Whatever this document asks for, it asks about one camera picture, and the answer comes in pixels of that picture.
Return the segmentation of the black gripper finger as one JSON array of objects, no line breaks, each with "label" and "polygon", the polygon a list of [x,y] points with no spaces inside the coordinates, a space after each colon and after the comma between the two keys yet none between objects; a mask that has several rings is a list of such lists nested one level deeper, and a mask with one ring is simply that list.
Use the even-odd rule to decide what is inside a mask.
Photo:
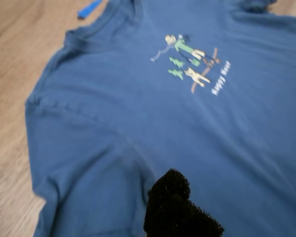
[{"label": "black gripper finger", "polygon": [[148,237],[221,237],[224,228],[190,201],[188,180],[168,170],[148,192],[144,230]]}]

